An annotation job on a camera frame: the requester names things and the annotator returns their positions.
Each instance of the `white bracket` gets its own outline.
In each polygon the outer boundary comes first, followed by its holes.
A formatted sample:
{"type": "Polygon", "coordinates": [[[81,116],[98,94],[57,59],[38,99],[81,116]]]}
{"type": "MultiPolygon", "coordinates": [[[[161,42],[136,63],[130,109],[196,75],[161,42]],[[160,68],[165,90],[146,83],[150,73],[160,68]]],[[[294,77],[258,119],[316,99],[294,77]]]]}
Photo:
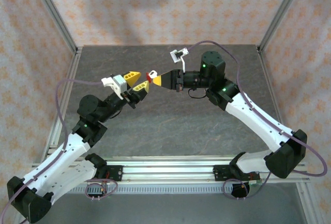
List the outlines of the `white bracket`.
{"type": "Polygon", "coordinates": [[[175,64],[177,64],[179,61],[182,61],[183,73],[185,73],[185,61],[184,61],[183,57],[187,54],[188,54],[188,50],[186,48],[183,48],[180,51],[173,50],[172,52],[170,52],[172,60],[174,60],[175,64]]]}
{"type": "Polygon", "coordinates": [[[51,200],[52,205],[72,188],[75,188],[84,181],[93,178],[96,171],[97,169],[94,167],[94,164],[88,160],[83,160],[74,168],[69,168],[58,178],[55,178],[52,184],[49,184],[48,188],[48,192],[54,193],[51,200]]]}
{"type": "Polygon", "coordinates": [[[123,100],[121,93],[127,90],[127,82],[121,75],[101,79],[104,87],[109,86],[123,100]]]}

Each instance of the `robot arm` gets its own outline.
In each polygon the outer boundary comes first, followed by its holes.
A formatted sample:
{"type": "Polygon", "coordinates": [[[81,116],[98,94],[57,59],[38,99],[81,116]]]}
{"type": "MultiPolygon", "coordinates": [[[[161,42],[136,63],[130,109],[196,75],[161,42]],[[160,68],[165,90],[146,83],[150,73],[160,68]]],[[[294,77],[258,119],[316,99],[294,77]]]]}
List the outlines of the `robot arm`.
{"type": "Polygon", "coordinates": [[[140,75],[139,72],[129,72],[102,79],[104,86],[110,86],[114,93],[104,101],[93,95],[87,95],[81,99],[77,110],[80,120],[68,136],[66,147],[62,144],[24,178],[14,176],[9,180],[7,183],[9,198],[32,180],[12,202],[12,205],[30,223],[38,222],[57,199],[75,186],[95,176],[106,177],[107,163],[96,154],[87,155],[85,160],[73,168],[70,166],[104,135],[107,128],[102,123],[112,118],[126,104],[135,108],[136,104],[146,97],[149,90],[148,81],[133,87],[140,75]],[[48,166],[61,152],[63,153],[60,158],[48,170],[35,178],[35,175],[48,166]]]}
{"type": "MultiPolygon", "coordinates": [[[[181,61],[186,54],[186,49],[171,52],[175,63],[181,61]]],[[[216,51],[207,51],[202,54],[200,71],[184,72],[184,70],[176,69],[154,78],[153,82],[177,92],[185,88],[193,90],[206,88],[206,97],[211,103],[241,120],[267,144],[269,150],[252,154],[238,154],[230,163],[232,178],[246,180],[247,173],[266,170],[271,171],[277,177],[286,178],[305,156],[305,147],[289,139],[283,133],[291,133],[304,143],[307,143],[307,135],[300,129],[293,132],[292,129],[282,125],[260,109],[245,94],[252,106],[249,107],[238,86],[225,77],[225,62],[216,51]],[[282,131],[279,132],[265,123],[252,108],[258,110],[282,131]]]]}

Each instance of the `gray floor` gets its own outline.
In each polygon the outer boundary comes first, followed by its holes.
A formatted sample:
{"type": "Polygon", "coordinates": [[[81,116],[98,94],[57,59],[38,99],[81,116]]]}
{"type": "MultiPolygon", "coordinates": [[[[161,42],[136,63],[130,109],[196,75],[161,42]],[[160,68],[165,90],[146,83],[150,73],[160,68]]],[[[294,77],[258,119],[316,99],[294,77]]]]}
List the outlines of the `gray floor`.
{"type": "Polygon", "coordinates": [[[295,184],[267,184],[245,201],[210,195],[113,195],[92,202],[66,194],[39,224],[305,224],[295,184]]]}
{"type": "MultiPolygon", "coordinates": [[[[184,46],[84,47],[76,79],[99,81],[109,74],[156,70],[159,74],[180,68],[169,52],[184,46]]],[[[241,81],[250,98],[271,116],[276,117],[267,83],[255,46],[226,46],[241,63],[241,81]]],[[[220,48],[200,45],[185,57],[187,70],[199,70],[203,52],[219,51],[225,60],[226,76],[235,81],[236,64],[220,48]]],[[[112,91],[106,87],[75,84],[72,88],[65,121],[71,129],[79,116],[80,99],[94,94],[105,99],[112,91]]],[[[106,122],[108,131],[90,152],[110,156],[231,155],[267,149],[262,140],[243,123],[211,104],[207,98],[191,99],[187,90],[181,93],[151,85],[145,100],[133,110],[106,122]]]]}

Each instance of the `red object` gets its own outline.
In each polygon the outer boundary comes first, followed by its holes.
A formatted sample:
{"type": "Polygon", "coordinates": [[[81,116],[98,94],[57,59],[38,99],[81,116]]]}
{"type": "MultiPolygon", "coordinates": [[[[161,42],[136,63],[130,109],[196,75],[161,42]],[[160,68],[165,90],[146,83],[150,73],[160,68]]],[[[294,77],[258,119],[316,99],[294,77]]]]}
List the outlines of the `red object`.
{"type": "Polygon", "coordinates": [[[149,76],[149,73],[148,73],[148,72],[146,72],[146,78],[147,78],[147,80],[149,81],[149,83],[152,83],[152,79],[151,79],[151,77],[149,76]]]}

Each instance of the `black joint housing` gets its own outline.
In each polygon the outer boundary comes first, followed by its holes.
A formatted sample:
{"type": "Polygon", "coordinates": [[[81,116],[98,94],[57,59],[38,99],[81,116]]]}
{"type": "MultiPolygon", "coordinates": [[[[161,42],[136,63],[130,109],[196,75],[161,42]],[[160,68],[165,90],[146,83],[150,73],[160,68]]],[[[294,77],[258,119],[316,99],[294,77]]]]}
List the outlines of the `black joint housing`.
{"type": "Polygon", "coordinates": [[[123,166],[108,166],[107,162],[95,153],[87,155],[85,160],[94,164],[94,167],[97,169],[96,178],[108,178],[115,181],[122,180],[123,166]]]}
{"type": "MultiPolygon", "coordinates": [[[[307,144],[307,135],[301,129],[293,134],[293,137],[307,144]]],[[[291,171],[305,157],[306,148],[292,139],[281,144],[276,152],[264,157],[267,168],[279,178],[287,178],[291,171]]]]}
{"type": "MultiPolygon", "coordinates": [[[[22,186],[24,186],[24,179],[19,179],[14,176],[7,183],[8,197],[11,198],[22,186]]],[[[41,197],[28,187],[15,198],[11,203],[14,208],[23,215],[29,223],[36,223],[40,221],[51,209],[52,192],[46,193],[41,197]]]]}
{"type": "Polygon", "coordinates": [[[206,91],[206,96],[212,104],[219,106],[225,111],[227,104],[233,102],[233,97],[239,93],[238,86],[232,81],[224,78],[222,83],[210,87],[206,91]]]}
{"type": "Polygon", "coordinates": [[[80,118],[72,129],[72,133],[77,133],[83,138],[83,142],[87,142],[91,148],[102,138],[106,131],[107,127],[101,123],[93,124],[83,118],[80,118]]]}
{"type": "Polygon", "coordinates": [[[244,180],[244,173],[237,166],[238,159],[245,154],[246,152],[241,152],[237,156],[235,156],[230,162],[230,172],[234,175],[234,178],[239,180],[244,180]]]}
{"type": "Polygon", "coordinates": [[[177,92],[183,90],[183,70],[171,70],[162,75],[162,87],[175,89],[177,92]]]}
{"type": "Polygon", "coordinates": [[[126,103],[125,99],[120,99],[115,93],[104,101],[94,95],[86,95],[80,100],[77,113],[89,122],[103,123],[123,108],[126,103]]]}
{"type": "Polygon", "coordinates": [[[250,186],[249,183],[244,183],[247,189],[244,188],[242,184],[232,184],[232,192],[231,195],[233,195],[235,198],[244,198],[247,197],[249,194],[250,186]]]}
{"type": "Polygon", "coordinates": [[[225,61],[218,52],[207,51],[202,54],[200,74],[202,77],[211,78],[216,83],[224,79],[225,61]]]}

